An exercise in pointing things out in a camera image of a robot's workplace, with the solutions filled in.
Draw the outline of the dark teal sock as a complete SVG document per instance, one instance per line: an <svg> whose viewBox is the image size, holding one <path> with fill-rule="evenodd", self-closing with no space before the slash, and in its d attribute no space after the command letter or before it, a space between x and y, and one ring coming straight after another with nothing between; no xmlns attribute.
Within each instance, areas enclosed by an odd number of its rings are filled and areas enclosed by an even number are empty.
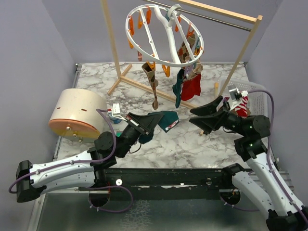
<svg viewBox="0 0 308 231"><path fill-rule="evenodd" d="M165 132L169 132L179 123L178 113L175 111L160 111L160 112L151 112L148 115L156 115L162 113L163 117L158 123L158 126ZM148 135L140 135L139 143L146 144L153 139L154 133L151 132Z"/></svg>
<svg viewBox="0 0 308 231"><path fill-rule="evenodd" d="M184 75L184 69L180 69L177 73L177 81L175 85L172 86L173 93L176 96L175 107L179 108L181 102L181 91L182 91L182 84L187 80L186 76Z"/></svg>

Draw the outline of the red white striped sock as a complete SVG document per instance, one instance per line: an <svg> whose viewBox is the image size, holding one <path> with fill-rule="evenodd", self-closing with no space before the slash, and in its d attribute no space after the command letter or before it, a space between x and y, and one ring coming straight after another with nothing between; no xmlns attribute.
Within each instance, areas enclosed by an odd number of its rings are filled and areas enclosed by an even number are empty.
<svg viewBox="0 0 308 231"><path fill-rule="evenodd" d="M243 118L247 118L251 115L249 108L247 107L249 102L248 96L242 97L241 102L234 109L230 110L235 115L238 115Z"/></svg>

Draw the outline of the purple clothespin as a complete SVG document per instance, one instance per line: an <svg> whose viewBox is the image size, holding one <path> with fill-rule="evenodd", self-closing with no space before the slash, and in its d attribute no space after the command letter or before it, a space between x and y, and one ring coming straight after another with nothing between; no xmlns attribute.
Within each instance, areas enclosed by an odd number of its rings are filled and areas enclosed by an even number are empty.
<svg viewBox="0 0 308 231"><path fill-rule="evenodd" d="M189 73L192 72L192 71L193 71L193 64L192 64L192 65L188 65L188 66L185 67L185 69L184 69L184 74L183 74L183 75L184 75L186 78L188 78Z"/></svg>

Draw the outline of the wooden hanger rack frame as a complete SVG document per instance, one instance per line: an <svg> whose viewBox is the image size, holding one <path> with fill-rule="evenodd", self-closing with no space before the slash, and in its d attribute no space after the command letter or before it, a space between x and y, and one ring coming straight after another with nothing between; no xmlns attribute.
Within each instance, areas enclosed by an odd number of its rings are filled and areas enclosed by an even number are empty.
<svg viewBox="0 0 308 231"><path fill-rule="evenodd" d="M200 3L194 0L177 0L173 6L165 5L153 0L148 0L145 5L138 6L134 8L126 17L125 22L125 32L128 38L128 43L131 48L135 48L139 53L142 54L144 58L146 58L147 62L151 67L155 67L156 64L160 64L164 71L167 71L170 67L184 67L185 77L188 77L189 73L193 71L193 65L197 64L197 61L202 56L205 51L204 48L204 40L201 35L199 29L189 20L186 16L181 15L180 13L183 11L182 5L188 5L194 8L198 8L207 12L219 14L228 18L232 18L235 20L239 20L242 22L246 22L252 24L252 28L247 28L246 30L249 32L249 36L245 44L243 45L240 54L238 55L228 77L229 81L242 59L250 41L252 40L256 30L259 27L260 22L262 21L262 15L254 18L248 15L228 11L222 8L214 7L208 4ZM150 29L148 27L148 21L151 19L149 12L144 12L143 10L147 8L149 11L153 10L158 20L163 24L165 31L167 33L167 38L169 42L169 50L172 57L172 62L167 62L161 60L158 56ZM135 12L139 12L141 15L141 24L142 27L145 28L149 44L152 48L153 53L146 53L134 40L133 40L133 23L131 21L131 17ZM173 34L173 28L177 28L181 34L182 41L186 47L187 52L189 53L189 62L181 63L180 58L178 56L178 52L176 50L176 44Z"/></svg>

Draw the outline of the white round clip hanger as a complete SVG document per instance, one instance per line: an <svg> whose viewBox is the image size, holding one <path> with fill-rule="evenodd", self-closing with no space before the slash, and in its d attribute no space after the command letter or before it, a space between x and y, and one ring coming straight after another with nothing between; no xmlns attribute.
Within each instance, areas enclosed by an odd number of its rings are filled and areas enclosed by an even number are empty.
<svg viewBox="0 0 308 231"><path fill-rule="evenodd" d="M156 50L157 50L159 58L161 60L164 60L164 61L167 61L167 62L171 63L173 60L172 60L172 57L171 57L171 54L170 54L170 50L169 50L169 42L168 42L168 38L167 38L167 33L165 31L165 28L164 28L163 24L160 22L160 20L157 19L156 15L155 15L155 12L153 10L149 11L147 8L145 8L143 11L145 13L149 12L149 14L150 14L151 19L148 21L148 27L150 29L150 32L151 32L151 35L152 35L152 38L153 38L153 41L154 41L154 44L155 44L155 47L156 47ZM141 15L140 15L140 13L139 12L135 12L132 15L132 17L131 17L131 21L133 23L133 35L132 35L133 36L133 40L146 53L152 54L153 51L152 51L152 48L151 48L151 46L149 44L149 40L148 40L148 36L147 36L146 30L145 30L144 27L142 27L142 24L141 24ZM178 31L177 28L173 28L172 30L173 30L173 34L174 34L176 50L178 51L180 46L183 43L182 37L181 37L181 34L180 34L180 32ZM190 58L187 56L185 58L185 61L189 62Z"/></svg>

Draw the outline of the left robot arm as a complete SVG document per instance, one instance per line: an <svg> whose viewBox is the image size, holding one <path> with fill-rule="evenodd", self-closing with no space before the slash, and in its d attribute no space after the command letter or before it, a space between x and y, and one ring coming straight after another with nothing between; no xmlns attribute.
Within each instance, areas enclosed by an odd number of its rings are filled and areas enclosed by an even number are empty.
<svg viewBox="0 0 308 231"><path fill-rule="evenodd" d="M54 162L33 164L28 160L19 163L16 180L9 193L16 195L18 203L39 198L54 190L93 187L101 190L107 186L104 171L124 158L140 136L150 135L163 118L163 113L136 115L128 113L127 126L120 136L113 130L101 133L94 146L74 156Z"/></svg>

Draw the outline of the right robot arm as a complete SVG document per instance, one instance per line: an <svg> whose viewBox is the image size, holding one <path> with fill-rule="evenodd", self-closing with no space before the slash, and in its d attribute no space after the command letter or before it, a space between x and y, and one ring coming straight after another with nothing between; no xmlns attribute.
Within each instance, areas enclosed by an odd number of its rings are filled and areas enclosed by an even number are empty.
<svg viewBox="0 0 308 231"><path fill-rule="evenodd" d="M270 231L305 231L308 208L296 197L275 167L262 139L270 136L270 120L264 115L243 118L231 112L228 103L218 108L222 96L190 110L190 122L209 134L227 128L242 137L234 140L236 153L248 164L260 181L255 183L239 164L225 167L221 183L245 194L266 219Z"/></svg>

